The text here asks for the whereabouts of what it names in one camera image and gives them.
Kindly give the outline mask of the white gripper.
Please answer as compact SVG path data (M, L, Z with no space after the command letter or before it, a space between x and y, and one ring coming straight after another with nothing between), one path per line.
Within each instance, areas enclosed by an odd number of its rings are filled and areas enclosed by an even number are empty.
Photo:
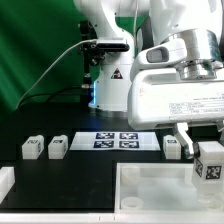
M128 94L128 123L135 130L172 128L187 159L200 156L189 126L224 121L224 80L182 81L175 72L140 72Z

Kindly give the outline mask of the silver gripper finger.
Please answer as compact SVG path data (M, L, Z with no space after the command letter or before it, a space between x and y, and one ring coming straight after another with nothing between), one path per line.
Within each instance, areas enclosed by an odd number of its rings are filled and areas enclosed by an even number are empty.
M224 120L218 121L216 125L217 125L217 131L218 132L223 132L224 131Z

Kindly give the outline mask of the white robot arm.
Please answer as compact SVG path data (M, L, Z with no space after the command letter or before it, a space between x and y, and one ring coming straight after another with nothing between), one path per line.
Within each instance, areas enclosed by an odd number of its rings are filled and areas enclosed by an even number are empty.
M224 132L224 0L73 0L96 33L100 65L90 108L126 116L135 130L172 129L187 157L187 131Z

